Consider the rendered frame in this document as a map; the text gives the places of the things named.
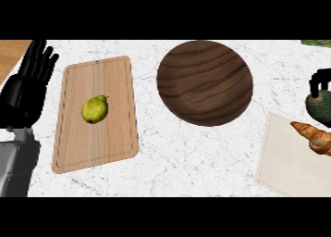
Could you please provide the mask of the brown croissant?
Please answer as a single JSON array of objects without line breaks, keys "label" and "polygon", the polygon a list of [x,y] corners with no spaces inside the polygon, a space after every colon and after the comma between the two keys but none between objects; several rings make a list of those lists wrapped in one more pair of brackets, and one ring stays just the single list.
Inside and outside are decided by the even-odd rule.
[{"label": "brown croissant", "polygon": [[309,148],[319,155],[331,156],[331,132],[317,129],[310,124],[292,121],[291,126],[309,141]]}]

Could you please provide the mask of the green patterned object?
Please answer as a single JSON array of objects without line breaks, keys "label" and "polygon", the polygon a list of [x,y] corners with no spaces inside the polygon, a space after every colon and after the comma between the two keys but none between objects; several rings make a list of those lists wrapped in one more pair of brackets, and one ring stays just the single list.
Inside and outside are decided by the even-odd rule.
[{"label": "green patterned object", "polygon": [[331,48],[331,40],[301,40],[304,45],[314,45]]}]

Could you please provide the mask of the dark wooden bowl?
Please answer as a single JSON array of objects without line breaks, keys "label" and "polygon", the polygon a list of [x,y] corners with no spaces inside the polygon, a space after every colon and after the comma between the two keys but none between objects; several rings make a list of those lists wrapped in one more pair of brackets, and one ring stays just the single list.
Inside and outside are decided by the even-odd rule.
[{"label": "dark wooden bowl", "polygon": [[214,41],[189,41],[163,58],[157,89],[174,115],[198,126],[230,123],[253,97],[253,76],[238,53]]}]

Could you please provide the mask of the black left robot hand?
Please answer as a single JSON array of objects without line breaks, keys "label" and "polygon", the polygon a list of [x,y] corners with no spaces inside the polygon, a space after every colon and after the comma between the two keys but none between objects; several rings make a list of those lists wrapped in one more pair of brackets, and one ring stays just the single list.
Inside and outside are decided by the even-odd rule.
[{"label": "black left robot hand", "polygon": [[18,72],[9,76],[0,92],[0,129],[30,128],[37,122],[58,58],[46,40],[30,43]]}]

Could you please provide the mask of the wooden cutting board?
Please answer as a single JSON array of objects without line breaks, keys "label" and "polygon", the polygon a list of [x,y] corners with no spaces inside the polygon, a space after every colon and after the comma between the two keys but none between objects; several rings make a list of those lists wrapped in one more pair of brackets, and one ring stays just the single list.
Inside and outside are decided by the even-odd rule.
[{"label": "wooden cutting board", "polygon": [[65,68],[52,170],[65,173],[137,153],[137,121],[127,56]]}]

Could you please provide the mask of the green pear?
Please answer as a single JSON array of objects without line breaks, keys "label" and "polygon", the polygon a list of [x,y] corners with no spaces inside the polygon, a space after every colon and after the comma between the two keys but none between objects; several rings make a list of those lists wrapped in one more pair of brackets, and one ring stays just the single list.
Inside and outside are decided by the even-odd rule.
[{"label": "green pear", "polygon": [[107,96],[99,95],[90,98],[83,104],[81,108],[83,120],[89,124],[96,124],[105,119],[107,114],[108,114]]}]

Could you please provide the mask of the beige placemat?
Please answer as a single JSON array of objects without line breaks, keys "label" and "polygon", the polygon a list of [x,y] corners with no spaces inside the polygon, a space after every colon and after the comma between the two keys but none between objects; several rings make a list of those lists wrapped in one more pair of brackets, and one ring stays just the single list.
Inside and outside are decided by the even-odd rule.
[{"label": "beige placemat", "polygon": [[331,156],[310,150],[289,122],[267,115],[255,181],[284,196],[331,196]]}]

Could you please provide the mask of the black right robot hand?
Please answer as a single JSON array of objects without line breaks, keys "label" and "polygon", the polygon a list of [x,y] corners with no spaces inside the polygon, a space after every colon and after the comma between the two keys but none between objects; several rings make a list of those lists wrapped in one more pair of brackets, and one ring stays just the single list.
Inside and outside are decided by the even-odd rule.
[{"label": "black right robot hand", "polygon": [[[329,91],[328,89],[329,83],[331,83],[331,69],[319,69],[317,72],[312,75],[312,79],[309,81],[310,95],[314,98],[319,97],[319,90]],[[322,124],[328,128],[331,128],[331,121]]]}]

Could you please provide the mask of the dark green squash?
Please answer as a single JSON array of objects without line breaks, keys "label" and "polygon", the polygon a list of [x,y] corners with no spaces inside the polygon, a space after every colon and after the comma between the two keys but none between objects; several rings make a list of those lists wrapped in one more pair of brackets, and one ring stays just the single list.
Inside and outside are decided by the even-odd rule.
[{"label": "dark green squash", "polygon": [[331,121],[331,92],[319,90],[319,97],[306,97],[306,111],[310,117],[319,122]]}]

